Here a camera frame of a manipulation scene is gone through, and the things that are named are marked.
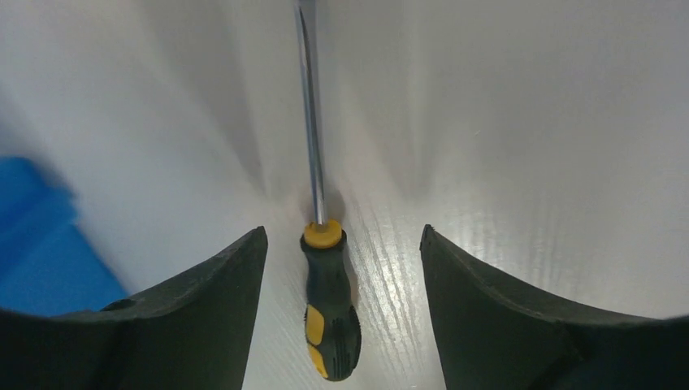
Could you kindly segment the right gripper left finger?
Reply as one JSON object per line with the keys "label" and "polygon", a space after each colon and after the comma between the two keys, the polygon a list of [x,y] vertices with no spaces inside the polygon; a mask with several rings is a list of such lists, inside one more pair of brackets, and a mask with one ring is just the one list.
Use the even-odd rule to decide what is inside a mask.
{"label": "right gripper left finger", "polygon": [[239,389],[267,257],[263,227],[99,311],[1,313],[4,389]]}

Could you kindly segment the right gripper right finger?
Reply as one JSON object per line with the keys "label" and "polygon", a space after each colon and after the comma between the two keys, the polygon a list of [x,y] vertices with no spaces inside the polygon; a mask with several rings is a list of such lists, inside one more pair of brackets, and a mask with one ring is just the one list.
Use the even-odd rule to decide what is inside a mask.
{"label": "right gripper right finger", "polygon": [[687,317],[645,318],[559,297],[431,226],[420,252],[447,388],[687,388]]}

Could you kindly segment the black yellow handled screwdriver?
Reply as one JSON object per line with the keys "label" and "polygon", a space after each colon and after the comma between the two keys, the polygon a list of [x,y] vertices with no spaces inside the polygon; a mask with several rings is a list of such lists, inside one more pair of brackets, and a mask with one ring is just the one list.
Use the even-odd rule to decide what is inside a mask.
{"label": "black yellow handled screwdriver", "polygon": [[362,332],[345,269],[347,235],[340,222],[330,218],[327,212],[319,129],[315,5],[314,1],[297,1],[294,7],[314,208],[314,217],[300,238],[308,265],[305,339],[316,371],[328,381],[340,382],[358,365]]}

